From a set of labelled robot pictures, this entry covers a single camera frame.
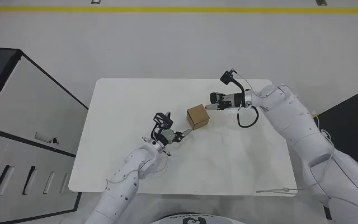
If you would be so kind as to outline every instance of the cabinet door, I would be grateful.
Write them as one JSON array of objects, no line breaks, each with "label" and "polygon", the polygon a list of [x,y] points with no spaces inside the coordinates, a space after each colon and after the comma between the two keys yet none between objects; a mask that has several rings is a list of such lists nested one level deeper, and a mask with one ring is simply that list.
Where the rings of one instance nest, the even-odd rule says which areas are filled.
[{"label": "cabinet door", "polygon": [[0,222],[71,211],[74,157],[0,137]]},{"label": "cabinet door", "polygon": [[[76,154],[87,109],[22,57],[0,92],[0,130]],[[56,138],[59,144],[49,143]]]}]

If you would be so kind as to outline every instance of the small brown box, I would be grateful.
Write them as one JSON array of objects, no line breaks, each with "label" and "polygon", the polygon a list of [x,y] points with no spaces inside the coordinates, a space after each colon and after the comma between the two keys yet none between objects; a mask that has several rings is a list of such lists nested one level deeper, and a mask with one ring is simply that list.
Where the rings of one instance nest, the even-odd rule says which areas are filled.
[{"label": "small brown box", "polygon": [[208,124],[209,115],[202,104],[186,110],[186,118],[193,130]]}]

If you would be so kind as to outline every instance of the white table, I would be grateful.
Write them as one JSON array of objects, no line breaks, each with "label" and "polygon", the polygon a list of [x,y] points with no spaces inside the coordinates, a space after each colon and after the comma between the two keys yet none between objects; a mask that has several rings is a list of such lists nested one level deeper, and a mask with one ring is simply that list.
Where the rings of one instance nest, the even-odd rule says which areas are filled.
[{"label": "white table", "polygon": [[[248,88],[242,80],[240,83]],[[260,90],[269,80],[249,80]],[[209,104],[211,92],[240,92],[217,80],[101,79],[96,83],[78,147],[69,188],[101,192],[127,155],[149,137],[156,112],[172,113],[172,129],[190,128],[186,109]],[[251,128],[237,124],[237,110],[209,111],[209,124],[180,144],[167,147],[167,168],[140,182],[139,193],[201,195],[277,195],[256,190],[290,187],[296,182],[286,141],[262,115]],[[255,118],[241,110],[242,124]]]}]

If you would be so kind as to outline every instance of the yellow floor stripe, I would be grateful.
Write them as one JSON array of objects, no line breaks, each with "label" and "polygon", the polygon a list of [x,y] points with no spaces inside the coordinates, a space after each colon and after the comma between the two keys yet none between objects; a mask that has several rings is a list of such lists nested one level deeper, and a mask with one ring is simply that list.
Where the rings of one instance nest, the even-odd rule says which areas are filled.
[{"label": "yellow floor stripe", "polygon": [[199,12],[199,13],[358,14],[358,8],[0,6],[0,12]]}]

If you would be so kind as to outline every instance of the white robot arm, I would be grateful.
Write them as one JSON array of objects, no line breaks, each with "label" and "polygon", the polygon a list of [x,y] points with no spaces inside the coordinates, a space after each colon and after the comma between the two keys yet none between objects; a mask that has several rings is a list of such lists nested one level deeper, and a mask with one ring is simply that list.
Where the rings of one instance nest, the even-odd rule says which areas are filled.
[{"label": "white robot arm", "polygon": [[[314,194],[326,195],[322,201],[330,208],[336,223],[358,223],[358,164],[350,156],[334,148],[327,133],[316,126],[311,113],[297,99],[288,86],[266,86],[260,93],[244,90],[233,78],[235,70],[226,71],[221,81],[236,84],[241,93],[210,95],[212,104],[207,110],[256,107],[263,111],[275,130],[297,151],[303,163],[303,177]],[[289,189],[269,189],[258,192],[290,193]]]},{"label": "white robot arm", "polygon": [[157,172],[160,154],[166,145],[181,142],[192,130],[175,132],[171,129],[173,121],[170,112],[157,113],[150,138],[144,138],[145,143],[133,150],[125,160],[125,165],[108,181],[102,197],[96,208],[88,216],[85,224],[114,224],[134,198],[139,188],[139,179]]}]

